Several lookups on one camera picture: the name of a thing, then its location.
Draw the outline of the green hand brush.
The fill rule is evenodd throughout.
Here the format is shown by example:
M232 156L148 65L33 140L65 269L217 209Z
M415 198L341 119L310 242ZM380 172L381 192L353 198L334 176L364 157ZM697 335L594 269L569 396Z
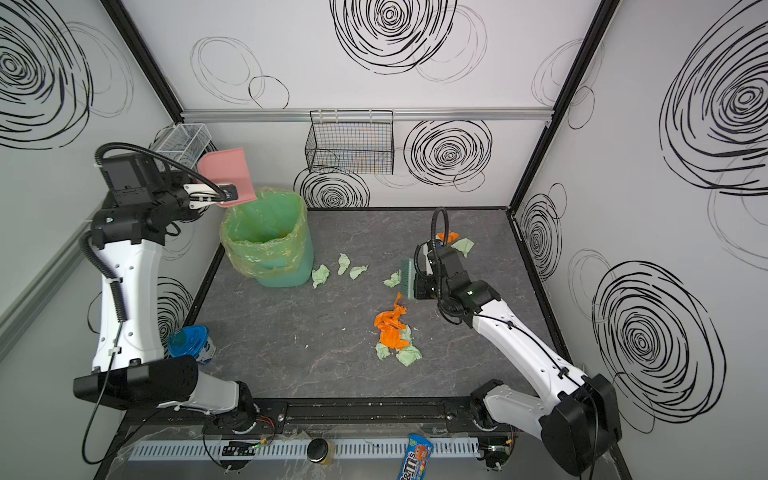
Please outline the green hand brush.
M400 293L407 299L415 299L416 269L412 258L401 262Z

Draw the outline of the pink plastic dustpan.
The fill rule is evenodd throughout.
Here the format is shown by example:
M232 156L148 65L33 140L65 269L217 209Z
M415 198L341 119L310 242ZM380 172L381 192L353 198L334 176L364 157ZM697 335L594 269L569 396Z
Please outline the pink plastic dustpan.
M237 198L218 203L222 208L257 200L243 148L206 153L198 161L198 172L216 184L232 185Z

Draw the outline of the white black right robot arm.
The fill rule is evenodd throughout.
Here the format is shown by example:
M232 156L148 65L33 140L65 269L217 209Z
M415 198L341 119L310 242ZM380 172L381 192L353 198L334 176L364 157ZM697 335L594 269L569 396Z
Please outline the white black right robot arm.
M496 289L469 277L460 254L434 240L415 248L406 291L435 300L452 324L486 338L523 375L533 394L490 380L470 396L475 425L493 431L507 425L539 439L572 476L593 473L596 461L622 437L614 387L589 376L557 354L512 311Z

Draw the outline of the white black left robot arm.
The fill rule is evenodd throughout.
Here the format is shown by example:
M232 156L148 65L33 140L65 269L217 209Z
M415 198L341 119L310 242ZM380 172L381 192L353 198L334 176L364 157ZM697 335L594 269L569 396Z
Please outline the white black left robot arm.
M244 150L207 153L194 168L125 142L104 144L94 157L108 193L79 247L102 276L101 320L91 372L74 380L74 395L118 410L187 409L250 432L258 411L247 385L201 372L190 355L168 357L157 305L169 226L207 206L255 200Z

